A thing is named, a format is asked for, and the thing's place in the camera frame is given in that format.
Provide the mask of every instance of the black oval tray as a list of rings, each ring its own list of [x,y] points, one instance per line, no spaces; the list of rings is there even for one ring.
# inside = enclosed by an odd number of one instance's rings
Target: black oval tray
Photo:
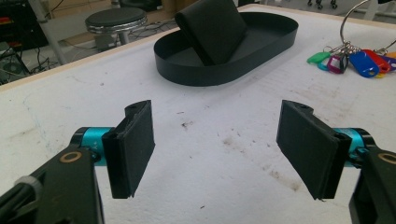
[[[220,85],[243,76],[294,44],[297,21],[263,12],[240,14],[247,24],[247,34],[230,61],[204,66],[189,41],[176,31],[154,45],[158,72],[181,85]]]

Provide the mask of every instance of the purple key tag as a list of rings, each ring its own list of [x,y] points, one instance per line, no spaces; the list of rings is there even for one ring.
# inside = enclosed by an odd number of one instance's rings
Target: purple key tag
[[[385,62],[387,62],[390,65],[390,71],[395,71],[396,70],[396,59],[390,58],[387,56],[380,56]]]
[[[349,60],[363,77],[375,77],[379,73],[379,67],[364,51],[349,55]]]
[[[327,67],[330,72],[335,74],[344,74],[347,69],[348,58],[346,55],[333,55],[327,62]]]

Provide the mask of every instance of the key tag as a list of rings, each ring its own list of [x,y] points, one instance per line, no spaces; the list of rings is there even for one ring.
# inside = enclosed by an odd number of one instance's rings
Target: key tag
[[[378,66],[379,73],[386,74],[388,71],[390,71],[390,64],[388,64],[375,52],[373,52],[370,49],[363,49],[362,51],[364,51],[367,54],[367,56],[369,56],[373,60],[373,62]]]
[[[335,74],[344,74],[347,69],[348,58],[345,54],[333,55],[327,62],[327,67],[330,72]]]
[[[388,56],[382,56],[382,55],[379,57],[381,57],[383,60],[385,60],[385,62],[387,62],[390,65],[390,72],[393,72],[396,70],[396,59],[395,58],[390,58]]]
[[[322,71],[329,72],[329,67],[327,63],[329,62],[329,58],[323,60],[322,62],[318,63],[318,68]]]
[[[378,73],[374,78],[383,78],[385,75],[385,73]]]
[[[388,52],[385,56],[396,59],[396,52]]]
[[[364,51],[349,55],[349,60],[363,77],[375,77],[379,74],[379,67]]]
[[[322,63],[324,60],[328,59],[330,55],[330,52],[323,51],[312,55],[306,61],[308,63]]]

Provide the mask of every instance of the keychain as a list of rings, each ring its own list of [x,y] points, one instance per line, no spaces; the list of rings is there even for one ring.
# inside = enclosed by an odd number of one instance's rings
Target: keychain
[[[370,0],[364,0],[354,6],[345,15],[340,28],[342,45],[314,54],[307,59],[308,63],[315,63],[320,70],[334,74],[344,74],[348,62],[355,67],[362,77],[384,77],[385,74],[396,71],[396,52],[388,52],[388,48],[396,43],[396,39],[382,49],[361,49],[353,46],[350,41],[344,39],[344,26],[349,15],[355,9]]]

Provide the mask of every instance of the green key tag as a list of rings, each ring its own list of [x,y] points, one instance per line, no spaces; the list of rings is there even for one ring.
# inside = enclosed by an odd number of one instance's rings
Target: green key tag
[[[316,53],[316,54],[312,55],[311,57],[309,57],[306,61],[308,63],[321,63],[325,59],[330,58],[330,55],[331,55],[330,52],[326,52],[326,51],[319,52],[319,53]]]

